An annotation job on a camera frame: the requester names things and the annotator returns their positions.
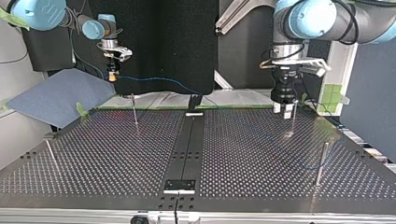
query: blue cable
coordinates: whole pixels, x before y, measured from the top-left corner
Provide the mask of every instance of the blue cable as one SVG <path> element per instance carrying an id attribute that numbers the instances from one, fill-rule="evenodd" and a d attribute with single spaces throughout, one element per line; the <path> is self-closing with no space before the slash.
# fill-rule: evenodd
<path id="1" fill-rule="evenodd" d="M 131 79 L 131 80 L 134 80 L 134 81 L 143 81 L 143 82 L 145 82 L 145 81 L 169 81 L 169 82 L 176 83 L 177 85 L 179 85 L 180 87 L 182 87 L 182 88 L 183 88 L 184 90 L 186 90 L 186 91 L 189 91 L 189 92 L 194 93 L 194 94 L 202 95 L 200 92 L 198 92 L 198 91 L 193 91 L 192 89 L 186 87 L 186 86 L 183 85 L 181 82 L 176 81 L 176 80 L 173 80 L 173 79 L 171 79 L 171 78 L 167 78 L 167 77 L 147 77 L 147 78 L 119 77 L 119 78 L 127 78 L 127 79 Z M 210 100 L 210 99 L 207 98 L 207 97 L 205 97 L 205 98 L 206 98 L 207 101 L 209 101 L 210 103 L 212 103 L 213 105 L 215 105 L 218 109 L 220 109 L 219 105 L 217 105 L 214 101 Z M 334 123 L 336 123 L 339 127 L 340 127 L 340 126 L 343 126 L 340 122 L 338 122 L 337 120 L 335 120 L 335 119 L 333 118 L 332 113 L 326 108 L 325 105 L 322 105 L 322 106 L 324 107 L 325 112 L 330 114 L 331 119 L 332 119 L 332 121 L 333 121 Z M 335 142 L 335 143 L 332 145 L 332 148 L 331 148 L 331 149 L 329 150 L 329 152 L 327 153 L 326 159 L 325 159 L 325 161 L 324 161 L 322 164 L 320 164 L 320 165 L 318 165 L 318 166 L 316 166 L 316 167 L 307 167 L 307 166 L 305 166 L 305 165 L 300 161 L 300 162 L 299 162 L 300 166 L 302 166 L 304 169 L 310 170 L 310 171 L 315 171 L 315 170 L 319 169 L 320 167 L 325 166 L 325 165 L 329 162 L 330 158 L 332 157 L 332 152 L 336 149 L 336 147 L 338 147 L 340 144 L 343 145 L 343 144 L 345 143 L 345 141 L 347 140 L 347 139 L 346 139 L 346 135 L 345 135 L 345 133 L 344 133 L 344 130 L 342 130 L 342 129 L 339 129 L 339 130 L 341 130 L 341 132 L 342 132 L 342 134 L 343 134 L 343 139 L 342 139 L 342 141 L 339 140 L 339 141 Z"/>
<path id="2" fill-rule="evenodd" d="M 192 93 L 197 94 L 197 95 L 202 95 L 200 92 L 193 91 L 192 89 L 186 87 L 181 82 L 173 80 L 171 78 L 167 78 L 167 77 L 147 77 L 147 78 L 119 77 L 119 78 L 128 78 L 128 79 L 131 79 L 131 80 L 134 80 L 134 81 L 169 81 L 169 82 L 176 83 L 177 85 L 179 85 L 180 87 L 182 87 L 186 91 L 192 92 Z"/>

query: white wall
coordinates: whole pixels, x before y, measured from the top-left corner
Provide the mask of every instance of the white wall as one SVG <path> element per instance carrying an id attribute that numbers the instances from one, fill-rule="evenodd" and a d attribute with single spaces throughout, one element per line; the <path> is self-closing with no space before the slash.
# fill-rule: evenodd
<path id="1" fill-rule="evenodd" d="M 44 74 L 33 71 L 21 34 L 0 20 L 0 102 L 5 102 L 44 81 Z M 50 126 L 12 110 L 0 109 L 0 169 L 42 141 Z"/>

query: black backdrop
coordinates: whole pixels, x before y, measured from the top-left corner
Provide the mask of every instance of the black backdrop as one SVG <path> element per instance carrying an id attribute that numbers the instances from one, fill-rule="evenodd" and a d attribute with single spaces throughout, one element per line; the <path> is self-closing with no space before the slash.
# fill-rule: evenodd
<path id="1" fill-rule="evenodd" d="M 134 52 L 121 65 L 121 76 L 167 77 L 203 94 L 213 91 L 219 0 L 91 0 L 90 6 L 95 18 L 99 13 L 116 15 L 123 28 L 120 42 Z M 77 41 L 76 49 L 92 50 L 87 50 L 86 40 Z M 103 64 L 103 59 L 95 58 L 93 63 Z M 115 87 L 119 94 L 191 93 L 168 81 L 120 79 Z"/>
<path id="2" fill-rule="evenodd" d="M 167 77 L 188 88 L 209 94 L 214 87 L 214 70 L 237 89 L 271 89 L 270 70 L 261 70 L 262 52 L 271 47 L 272 14 L 269 7 L 254 9 L 224 36 L 215 36 L 215 23 L 232 0 L 91 0 L 83 13 L 116 15 L 123 28 L 120 42 L 134 56 L 122 64 L 123 77 Z M 80 10 L 83 0 L 67 0 Z M 24 32 L 25 42 L 37 71 L 72 67 L 70 43 L 65 28 L 48 32 Z M 78 55 L 106 74 L 107 60 L 95 44 L 83 35 L 73 35 Z M 330 42 L 311 41 L 308 56 L 327 59 Z M 77 68 L 97 73 L 78 61 Z M 320 86 L 321 79 L 306 76 L 308 88 Z M 121 79 L 118 94 L 152 91 L 190 93 L 167 81 L 136 82 Z M 296 88 L 302 91 L 301 85 Z M 317 97 L 318 92 L 311 92 Z"/>

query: metal pin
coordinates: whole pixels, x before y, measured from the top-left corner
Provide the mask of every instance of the metal pin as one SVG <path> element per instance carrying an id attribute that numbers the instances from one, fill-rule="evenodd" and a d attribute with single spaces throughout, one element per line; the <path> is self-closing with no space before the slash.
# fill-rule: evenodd
<path id="1" fill-rule="evenodd" d="M 315 185 L 317 187 L 320 187 L 320 179 L 321 179 L 321 176 L 323 173 L 323 167 L 324 167 L 324 165 L 325 165 L 324 163 L 326 162 L 326 159 L 327 159 L 328 151 L 329 151 L 329 143 L 325 142 L 323 144 L 323 149 L 322 149 L 322 154 L 320 157 L 320 164 L 319 164 L 319 169 L 318 169 L 318 175 L 317 175 L 317 181 L 315 183 Z"/>
<path id="2" fill-rule="evenodd" d="M 135 108 L 136 102 L 134 101 L 134 94 L 133 93 L 131 94 L 131 100 L 132 100 L 132 107 L 134 108 L 134 124 L 137 125 L 138 122 L 137 122 L 137 115 L 136 115 L 136 108 Z"/>
<path id="3" fill-rule="evenodd" d="M 50 154 L 50 156 L 52 157 L 53 160 L 56 160 L 56 159 L 55 159 L 55 155 L 53 154 L 53 151 L 52 151 L 52 147 L 50 146 L 50 141 L 49 141 L 49 140 L 46 140 L 46 144 L 47 144 L 47 147 L 48 147 L 48 149 L 49 149 L 49 154 Z"/>

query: table surface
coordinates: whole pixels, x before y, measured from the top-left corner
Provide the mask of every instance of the table surface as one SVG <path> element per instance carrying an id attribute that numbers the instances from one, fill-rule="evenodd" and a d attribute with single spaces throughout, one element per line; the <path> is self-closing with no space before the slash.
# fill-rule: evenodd
<path id="1" fill-rule="evenodd" d="M 0 171 L 1 208 L 396 215 L 396 176 L 299 109 L 99 110 Z M 324 143 L 330 144 L 320 164 Z M 315 186 L 323 167 L 320 186 Z M 164 194 L 195 180 L 192 195 Z"/>

